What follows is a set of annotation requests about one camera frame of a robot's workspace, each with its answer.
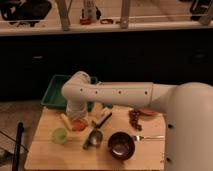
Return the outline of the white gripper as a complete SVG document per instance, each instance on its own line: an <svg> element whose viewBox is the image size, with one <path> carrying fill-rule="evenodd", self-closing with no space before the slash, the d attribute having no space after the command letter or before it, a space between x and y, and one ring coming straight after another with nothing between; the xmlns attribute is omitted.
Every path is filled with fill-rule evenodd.
<svg viewBox="0 0 213 171"><path fill-rule="evenodd" d="M83 107L79 107L68 104L66 107L66 113L71 121L83 120L87 116L87 106L84 105Z"/></svg>

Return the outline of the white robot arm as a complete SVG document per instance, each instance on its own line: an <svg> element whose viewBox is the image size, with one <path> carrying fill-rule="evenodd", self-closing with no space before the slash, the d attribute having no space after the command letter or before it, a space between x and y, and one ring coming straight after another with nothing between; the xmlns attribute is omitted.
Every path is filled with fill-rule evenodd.
<svg viewBox="0 0 213 171"><path fill-rule="evenodd" d="M93 84L87 73L78 71L61 93L67 100L67 113L74 117L83 117L89 102L164 113L164 171L213 171L213 86L200 82Z"/></svg>

